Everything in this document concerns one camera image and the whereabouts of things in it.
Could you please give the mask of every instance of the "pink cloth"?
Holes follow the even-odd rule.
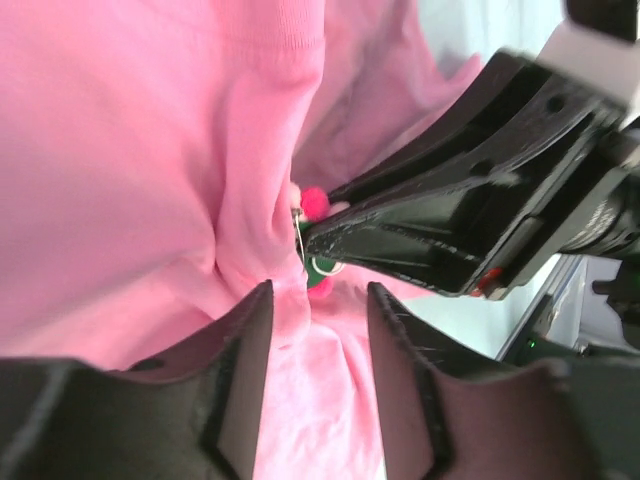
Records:
[[[380,161],[479,60],[443,79],[410,0],[5,0],[0,61],[0,353],[125,368],[271,278],[256,478],[373,478],[374,275],[310,303],[289,180]]]

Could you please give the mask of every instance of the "screw hole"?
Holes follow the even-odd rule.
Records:
[[[164,367],[164,360],[161,358],[146,358],[140,360],[133,367],[129,369],[131,372],[147,372],[149,370],[157,370]]]
[[[469,173],[474,177],[486,177],[493,170],[493,162],[489,159],[480,160],[469,169]]]
[[[556,95],[547,100],[547,111],[549,113],[558,113],[564,108],[564,98]]]

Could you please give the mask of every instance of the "pink towel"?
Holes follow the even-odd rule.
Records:
[[[479,60],[443,79],[411,0],[5,0],[0,62],[0,353],[126,368],[271,278],[255,477],[373,478],[374,275],[309,301],[289,180],[382,160]]]

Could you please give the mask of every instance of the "pink garment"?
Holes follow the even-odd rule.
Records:
[[[4,0],[0,62],[0,353],[126,368],[271,278],[255,478],[373,478],[375,275],[310,303],[289,180],[382,160],[479,60],[444,80],[411,0]]]

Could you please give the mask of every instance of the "red pom-pom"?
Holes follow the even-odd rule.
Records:
[[[307,290],[309,294],[309,298],[325,298],[327,297],[331,291],[333,290],[333,279],[330,277],[325,277],[322,281],[314,287],[311,287]]]
[[[307,188],[302,191],[300,208],[310,221],[319,222],[329,216],[329,197],[321,188]]]

